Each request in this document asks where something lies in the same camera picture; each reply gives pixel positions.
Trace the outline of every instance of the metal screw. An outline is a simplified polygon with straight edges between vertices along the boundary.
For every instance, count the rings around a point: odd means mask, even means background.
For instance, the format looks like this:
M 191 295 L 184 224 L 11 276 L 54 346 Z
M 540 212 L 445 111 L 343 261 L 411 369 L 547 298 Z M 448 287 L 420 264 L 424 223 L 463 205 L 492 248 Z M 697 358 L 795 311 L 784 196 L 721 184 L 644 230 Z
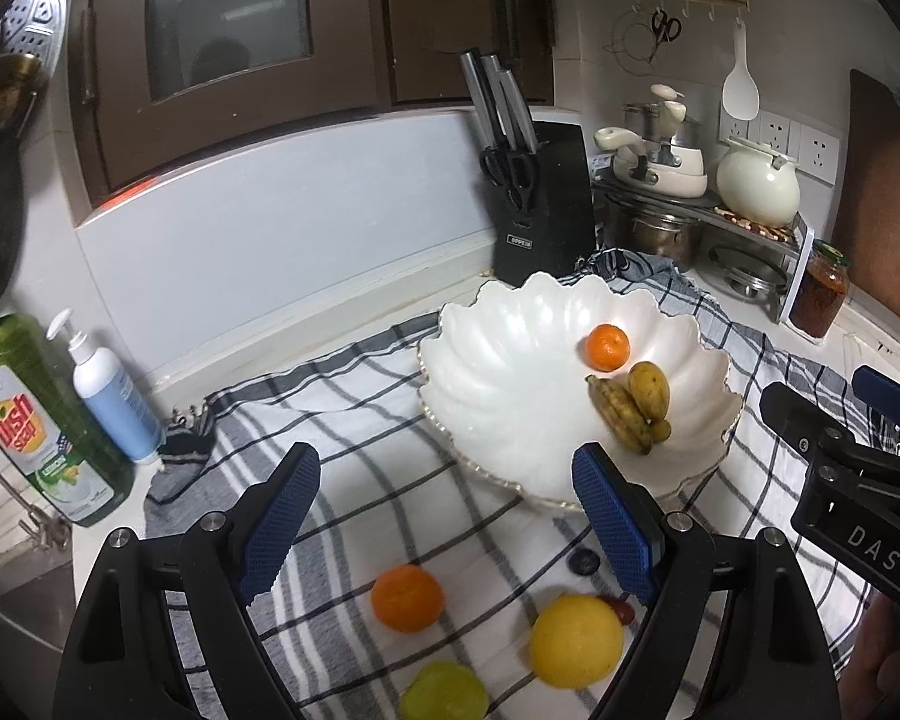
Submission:
M 782 547 L 787 543 L 787 536 L 784 536 L 783 532 L 778 531 L 777 528 L 767 528 L 767 530 L 763 532 L 763 538 L 775 547 Z
M 678 533 L 686 533 L 693 527 L 693 519 L 683 512 L 670 512 L 667 514 L 667 525 Z
M 130 541 L 132 536 L 133 531 L 131 531 L 130 528 L 117 528 L 117 530 L 107 537 L 107 541 L 114 549 L 120 549 L 127 541 Z
M 220 528 L 223 528 L 223 523 L 226 522 L 226 514 L 223 512 L 207 512 L 203 517 L 200 518 L 200 526 L 204 529 L 204 531 L 218 531 Z

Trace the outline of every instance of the white bowl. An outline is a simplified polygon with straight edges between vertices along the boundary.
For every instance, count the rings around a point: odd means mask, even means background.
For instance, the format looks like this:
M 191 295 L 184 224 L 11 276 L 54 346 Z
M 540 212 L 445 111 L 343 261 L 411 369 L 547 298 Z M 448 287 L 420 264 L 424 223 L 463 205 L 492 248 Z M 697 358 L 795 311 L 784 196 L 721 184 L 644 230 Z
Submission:
M 673 435 L 648 456 L 626 449 L 593 406 L 581 355 L 598 324 L 621 327 L 631 357 L 655 362 L 670 382 Z M 570 478 L 574 451 L 600 442 L 626 480 L 658 500 L 727 456 L 743 399 L 727 387 L 730 356 L 706 349 L 690 316 L 667 317 L 648 290 L 613 293 L 599 276 L 564 287 L 534 274 L 518 290 L 488 282 L 469 307 L 447 303 L 440 333 L 420 341 L 423 410 L 465 466 L 526 498 L 581 511 Z

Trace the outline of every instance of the white spatula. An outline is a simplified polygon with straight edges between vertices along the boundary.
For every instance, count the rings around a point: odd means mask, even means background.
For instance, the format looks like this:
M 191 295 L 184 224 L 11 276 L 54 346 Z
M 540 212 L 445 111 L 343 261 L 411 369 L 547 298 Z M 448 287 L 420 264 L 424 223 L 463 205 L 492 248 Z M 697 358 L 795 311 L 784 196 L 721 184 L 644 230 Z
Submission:
M 746 69 L 746 25 L 741 20 L 733 28 L 733 54 L 736 63 L 724 81 L 724 110 L 749 122 L 760 112 L 760 93 Z

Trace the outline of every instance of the plaid tablecloth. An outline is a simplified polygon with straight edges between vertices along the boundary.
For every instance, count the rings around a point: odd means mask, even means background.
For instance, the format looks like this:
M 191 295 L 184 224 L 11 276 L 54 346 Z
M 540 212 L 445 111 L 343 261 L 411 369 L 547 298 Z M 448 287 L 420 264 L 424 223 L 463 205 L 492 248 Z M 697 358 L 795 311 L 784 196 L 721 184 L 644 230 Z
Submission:
M 731 322 L 717 302 L 668 264 L 602 252 L 581 269 L 613 290 L 648 289 L 667 314 L 697 317 L 708 346 L 732 358 L 730 386 L 745 413 L 727 459 L 682 498 L 714 532 L 753 536 L 775 525 L 796 548 L 839 668 L 852 647 L 866 585 L 812 544 L 789 519 L 806 464 L 760 421 L 760 392 L 786 381 L 850 426 L 858 440 L 893 451 L 898 431 L 856 400 L 833 370 L 781 352 L 754 329 Z M 146 503 L 146 535 L 189 527 L 209 509 L 227 509 L 265 480 L 294 442 L 322 458 L 322 485 L 270 594 L 250 616 L 290 693 L 314 718 L 396 718 L 398 698 L 428 661 L 476 671 L 503 718 L 588 717 L 608 680 L 573 693 L 548 688 L 525 654 L 538 612 L 567 590 L 620 594 L 607 563 L 590 578 L 569 571 L 578 546 L 600 547 L 583 517 L 559 518 L 471 478 L 451 461 L 423 418 L 415 356 L 437 332 L 437 315 L 411 319 L 293 370 L 213 394 L 217 443 L 204 459 L 169 458 Z M 383 570 L 419 562 L 439 579 L 447 606 L 417 635 L 383 627 L 370 589 Z M 200 709 L 224 717 L 189 626 L 186 599 L 173 598 L 178 646 Z M 637 620 L 643 616 L 631 599 Z M 692 712 L 706 675 L 722 604 L 711 601 L 670 717 Z

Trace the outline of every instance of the hand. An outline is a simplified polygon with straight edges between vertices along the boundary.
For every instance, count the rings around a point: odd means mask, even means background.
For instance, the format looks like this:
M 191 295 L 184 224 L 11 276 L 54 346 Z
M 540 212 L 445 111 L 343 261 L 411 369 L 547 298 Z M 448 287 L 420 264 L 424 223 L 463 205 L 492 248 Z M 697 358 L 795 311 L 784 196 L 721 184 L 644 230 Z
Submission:
M 850 663 L 837 685 L 844 720 L 864 720 L 900 676 L 900 650 L 893 651 L 893 601 L 874 592 L 860 623 Z

